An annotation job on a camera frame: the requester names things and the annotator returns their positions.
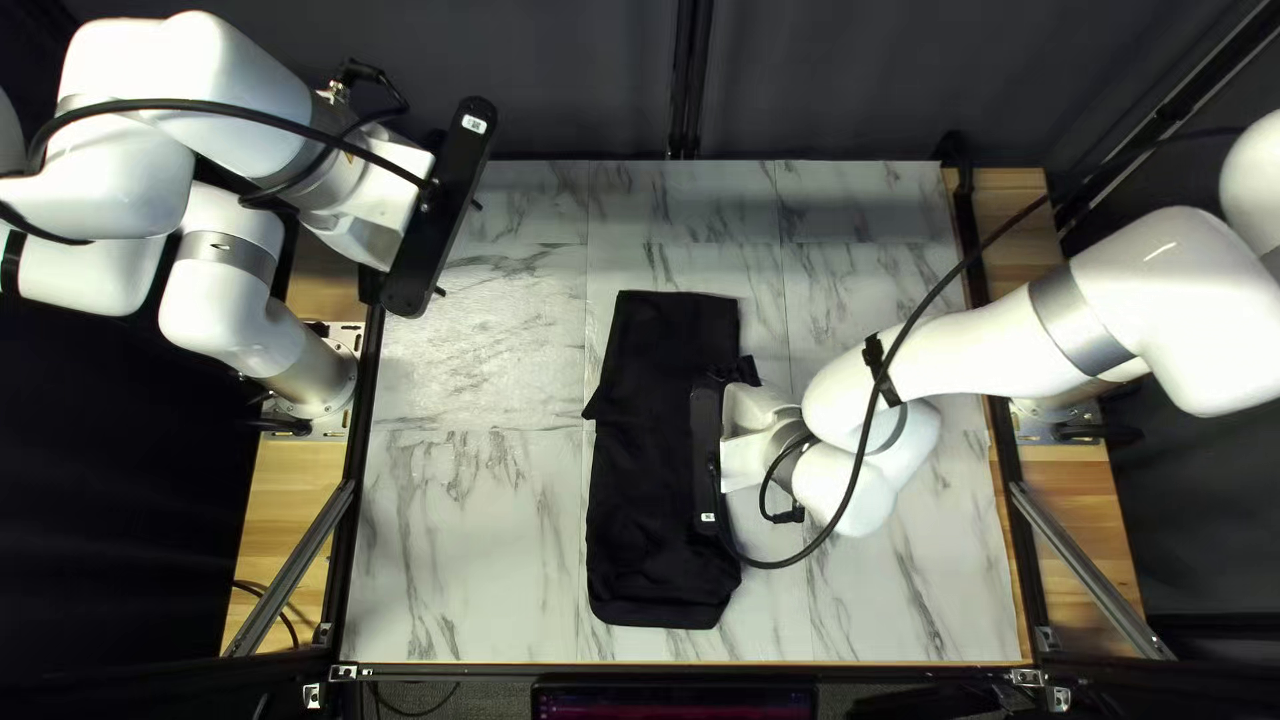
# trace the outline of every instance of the black cloth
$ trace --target black cloth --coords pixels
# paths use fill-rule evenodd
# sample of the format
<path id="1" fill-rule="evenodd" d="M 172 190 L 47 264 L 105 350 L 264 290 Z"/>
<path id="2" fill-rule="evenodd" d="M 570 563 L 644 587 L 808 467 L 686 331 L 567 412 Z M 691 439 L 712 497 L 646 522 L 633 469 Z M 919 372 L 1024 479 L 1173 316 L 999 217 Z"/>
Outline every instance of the black cloth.
<path id="1" fill-rule="evenodd" d="M 716 626 L 741 583 L 737 560 L 694 529 L 689 393 L 737 361 L 737 301 L 691 292 L 618 293 L 600 384 L 586 509 L 591 611 L 613 625 Z"/>

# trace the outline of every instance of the marble surface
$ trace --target marble surface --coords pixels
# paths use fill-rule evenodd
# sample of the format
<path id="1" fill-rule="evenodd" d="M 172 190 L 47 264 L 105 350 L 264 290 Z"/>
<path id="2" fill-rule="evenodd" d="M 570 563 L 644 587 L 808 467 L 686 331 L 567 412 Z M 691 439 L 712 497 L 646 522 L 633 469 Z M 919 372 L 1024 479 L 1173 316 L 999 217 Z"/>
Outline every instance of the marble surface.
<path id="1" fill-rule="evenodd" d="M 948 243 L 785 246 L 795 387 L 872 332 L 905 320 L 956 260 Z M 961 309 L 959 283 L 932 307 Z M 1018 659 L 982 405 L 970 395 L 931 402 L 942 413 L 938 447 L 888 523 L 865 538 L 833 537 L 805 564 L 815 660 Z M 810 523 L 806 538 L 815 533 Z"/>
<path id="2" fill-rule="evenodd" d="M 940 446 L 882 529 L 744 569 L 717 628 L 605 625 L 585 594 L 594 428 L 579 414 L 617 291 L 736 297 L 742 351 L 799 395 L 955 263 L 941 187 L 929 163 L 492 163 L 448 297 L 388 322 L 343 657 L 1018 660 L 973 396 L 937 398 Z M 961 307 L 956 284 L 936 309 Z M 748 552 L 782 557 L 817 532 L 764 523 L 755 492 L 728 498 Z"/>
<path id="3" fill-rule="evenodd" d="M 448 296 L 387 318 L 374 427 L 580 427 L 585 270 L 582 245 L 454 241 Z"/>
<path id="4" fill-rule="evenodd" d="M 945 242 L 951 210 L 934 163 L 777 163 L 783 242 Z"/>
<path id="5" fill-rule="evenodd" d="M 563 661 L 581 430 L 374 430 L 343 655 Z"/>
<path id="6" fill-rule="evenodd" d="M 458 231 L 463 242 L 586 242 L 588 163 L 489 163 Z"/>

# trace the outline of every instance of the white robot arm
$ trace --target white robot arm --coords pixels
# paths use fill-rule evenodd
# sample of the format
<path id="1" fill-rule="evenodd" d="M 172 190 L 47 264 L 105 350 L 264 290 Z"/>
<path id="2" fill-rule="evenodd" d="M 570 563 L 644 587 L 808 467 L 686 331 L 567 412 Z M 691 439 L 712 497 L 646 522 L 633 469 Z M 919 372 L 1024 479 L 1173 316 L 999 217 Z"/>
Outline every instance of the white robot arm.
<path id="1" fill-rule="evenodd" d="M 424 293 L 415 291 L 429 293 L 434 282 L 420 269 L 422 246 L 439 255 L 428 256 L 438 268 L 461 215 L 457 197 L 470 200 L 495 117 L 479 120 L 460 109 L 461 135 L 468 136 L 461 141 L 462 159 L 434 177 L 436 156 L 357 119 L 346 105 L 347 90 L 333 81 L 310 91 L 234 27 L 204 12 L 84 24 L 67 51 L 58 115 L 73 113 L 69 119 L 118 100 L 201 101 L 209 110 L 207 102 L 216 102 L 319 131 L 351 150 L 332 151 L 332 143 L 243 117 L 134 108 L 63 124 L 23 168 L 17 118 L 0 94 L 0 210 L 9 223 L 0 223 L 0 292 L 102 315 L 132 314 L 148 293 L 166 237 L 177 231 L 180 247 L 159 316 L 165 337 L 256 378 L 287 401 L 292 415 L 340 411 L 355 387 L 353 357 L 269 293 L 280 220 L 193 182 L 193 173 L 198 154 L 261 188 L 288 186 L 279 199 L 298 209 L 307 229 L 348 259 L 393 275 L 402 238 L 420 228 L 430 242 L 417 237 L 411 243 L 416 263 L 390 278 L 407 278 L 396 287 L 410 292 L 384 292 L 384 302 L 394 297 L 392 311 L 421 314 Z M 492 110 L 480 99 L 463 106 Z M 444 152 L 457 146 L 449 143 Z M 453 202 L 444 213 L 438 206 L 445 202 L 429 202 L 422 192 L 442 186 L 448 187 L 436 195 L 452 195 Z"/>
<path id="2" fill-rule="evenodd" d="M 1046 398 L 1094 378 L 1124 382 L 1149 372 L 1179 407 L 1199 416 L 1280 397 L 1280 286 L 1258 260 L 1274 259 L 1280 246 L 1277 188 L 1280 111 L 1251 127 L 1224 167 L 1224 208 L 1243 238 L 1202 210 L 1166 208 L 991 305 L 922 319 L 888 369 L 896 401 L 878 401 L 836 532 L 865 536 L 892 511 L 937 442 L 931 396 Z M 722 489 L 758 483 L 780 448 L 813 433 L 820 442 L 776 477 L 819 523 L 829 521 L 873 391 L 878 350 L 868 345 L 888 347 L 901 328 L 823 368 L 799 413 L 760 388 L 726 388 Z"/>

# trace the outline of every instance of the metal bracket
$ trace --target metal bracket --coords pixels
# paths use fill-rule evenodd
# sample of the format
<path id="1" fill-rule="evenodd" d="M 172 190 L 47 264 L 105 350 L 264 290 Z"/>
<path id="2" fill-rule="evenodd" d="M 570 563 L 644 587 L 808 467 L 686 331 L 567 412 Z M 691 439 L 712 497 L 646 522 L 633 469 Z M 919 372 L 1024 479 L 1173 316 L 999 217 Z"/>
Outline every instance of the metal bracket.
<path id="1" fill-rule="evenodd" d="M 1059 524 L 1053 514 L 1039 502 L 1032 488 L 1025 483 L 1009 483 L 1007 492 L 1018 511 L 1048 541 L 1057 556 L 1084 585 L 1084 589 L 1089 591 L 1089 597 L 1093 598 L 1107 620 L 1143 657 L 1147 660 L 1178 660 L 1160 639 L 1160 635 L 1147 625 L 1147 621 L 1138 615 L 1129 601 L 1075 543 L 1071 533 Z"/>
<path id="2" fill-rule="evenodd" d="M 1071 708 L 1071 689 L 1070 688 L 1046 688 L 1048 691 L 1048 711 L 1050 712 L 1066 712 Z"/>
<path id="3" fill-rule="evenodd" d="M 1102 418 L 1098 401 L 1084 400 L 1068 407 L 1044 409 L 1039 406 L 1024 406 L 1015 401 L 1009 401 L 1009 413 L 1014 419 L 1014 437 L 1018 445 L 1102 445 L 1101 437 L 1079 437 L 1070 439 L 1057 439 L 1053 428 L 1062 425 L 1097 425 Z"/>
<path id="4" fill-rule="evenodd" d="M 293 588 L 298 587 L 298 582 L 302 580 L 302 575 L 311 566 L 311 561 L 316 553 L 320 552 L 325 538 L 333 532 L 334 525 L 342 519 L 347 507 L 351 506 L 355 491 L 356 480 L 353 479 L 346 479 L 334 488 L 333 495 L 329 496 L 324 507 L 320 509 L 316 519 L 311 521 L 311 527 L 302 534 L 302 539 L 298 541 L 293 552 L 289 553 L 284 565 L 275 574 L 271 585 L 266 588 L 262 597 L 257 600 L 257 605 L 250 611 L 248 618 L 244 619 L 244 624 L 236 632 L 236 637 L 232 638 L 230 644 L 227 646 L 227 651 L 223 652 L 224 657 L 253 655 L 257 651 L 257 646 L 262 644 L 262 638 L 271 629 L 271 624 L 275 623 L 280 609 L 289 601 Z"/>
<path id="5" fill-rule="evenodd" d="M 333 623 L 320 623 L 316 632 L 311 633 L 311 644 L 329 647 L 329 638 L 333 637 Z"/>
<path id="6" fill-rule="evenodd" d="M 1014 667 L 1009 671 L 1009 682 L 1023 688 L 1043 688 L 1044 674 L 1036 667 Z"/>
<path id="7" fill-rule="evenodd" d="M 1041 652 L 1061 652 L 1062 643 L 1048 625 L 1036 625 L 1036 648 Z"/>
<path id="8" fill-rule="evenodd" d="M 302 685 L 302 706 L 307 710 L 320 710 L 324 707 L 320 700 L 320 683 Z"/>
<path id="9" fill-rule="evenodd" d="M 352 664 L 338 664 L 329 666 L 330 683 L 346 683 L 356 679 L 356 666 Z"/>

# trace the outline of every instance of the metal mounting plate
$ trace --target metal mounting plate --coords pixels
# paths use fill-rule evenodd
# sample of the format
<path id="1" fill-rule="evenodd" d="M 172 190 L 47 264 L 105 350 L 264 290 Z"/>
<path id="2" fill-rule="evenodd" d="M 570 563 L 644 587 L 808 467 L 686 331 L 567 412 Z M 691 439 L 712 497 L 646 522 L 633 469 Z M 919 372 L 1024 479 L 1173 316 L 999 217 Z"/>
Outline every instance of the metal mounting plate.
<path id="1" fill-rule="evenodd" d="M 1009 414 L 1014 419 L 1014 437 L 1018 445 L 1100 445 L 1102 438 L 1055 439 L 1053 425 L 1094 425 L 1102 421 L 1102 411 L 1097 400 L 1087 400 L 1079 405 L 1062 407 L 1060 416 L 1047 418 L 1027 413 L 1015 402 L 1009 404 Z"/>

